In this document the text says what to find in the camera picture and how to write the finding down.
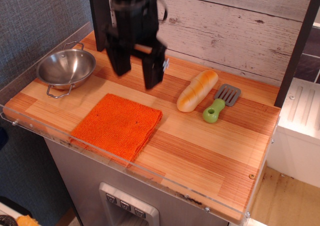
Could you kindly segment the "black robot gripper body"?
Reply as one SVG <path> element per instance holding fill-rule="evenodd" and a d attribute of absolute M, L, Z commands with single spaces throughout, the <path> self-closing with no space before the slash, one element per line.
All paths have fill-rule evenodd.
<path fill-rule="evenodd" d="M 105 47 L 126 47 L 141 60 L 148 54 L 166 51 L 157 39 L 158 0 L 111 0 L 116 26 L 105 29 Z"/>

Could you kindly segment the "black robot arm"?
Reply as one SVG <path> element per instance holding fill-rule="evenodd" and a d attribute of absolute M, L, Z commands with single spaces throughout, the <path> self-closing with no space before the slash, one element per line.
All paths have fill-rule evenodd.
<path fill-rule="evenodd" d="M 111 0 L 116 26 L 105 27 L 105 48 L 115 73 L 131 70 L 131 56 L 142 61 L 146 89 L 163 80 L 166 46 L 157 39 L 157 0 Z"/>

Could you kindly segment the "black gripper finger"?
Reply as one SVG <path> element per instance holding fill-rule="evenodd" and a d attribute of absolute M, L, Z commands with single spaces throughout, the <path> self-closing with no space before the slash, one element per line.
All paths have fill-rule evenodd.
<path fill-rule="evenodd" d="M 106 47 L 106 52 L 114 72 L 122 76 L 131 70 L 131 49 L 126 47 Z"/>
<path fill-rule="evenodd" d="M 142 70 L 146 89 L 152 89 L 163 80 L 165 67 L 165 53 L 151 53 L 142 59 Z"/>

